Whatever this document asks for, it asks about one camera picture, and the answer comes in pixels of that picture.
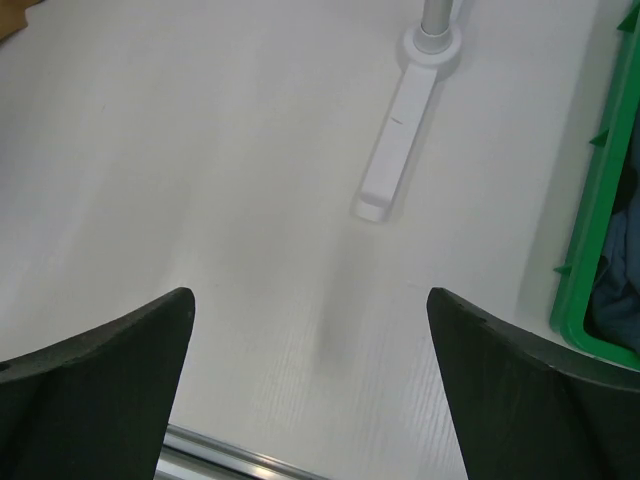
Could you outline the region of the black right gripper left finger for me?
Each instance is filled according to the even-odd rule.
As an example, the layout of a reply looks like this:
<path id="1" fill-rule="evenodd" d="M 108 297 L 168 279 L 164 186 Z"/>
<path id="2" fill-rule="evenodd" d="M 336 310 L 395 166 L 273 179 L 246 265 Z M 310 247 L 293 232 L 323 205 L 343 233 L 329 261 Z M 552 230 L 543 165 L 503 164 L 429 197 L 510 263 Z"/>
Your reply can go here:
<path id="1" fill-rule="evenodd" d="M 194 320 L 180 287 L 3 361 L 2 478 L 153 478 Z"/>

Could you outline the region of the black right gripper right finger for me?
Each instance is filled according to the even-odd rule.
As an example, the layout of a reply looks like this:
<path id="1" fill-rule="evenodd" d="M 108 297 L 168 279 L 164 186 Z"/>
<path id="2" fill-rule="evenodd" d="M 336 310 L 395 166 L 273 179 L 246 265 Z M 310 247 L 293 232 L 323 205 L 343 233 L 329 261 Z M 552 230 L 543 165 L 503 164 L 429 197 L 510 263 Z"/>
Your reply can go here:
<path id="1" fill-rule="evenodd" d="M 639 374 L 507 323 L 444 288 L 426 310 L 471 479 L 636 479 Z"/>

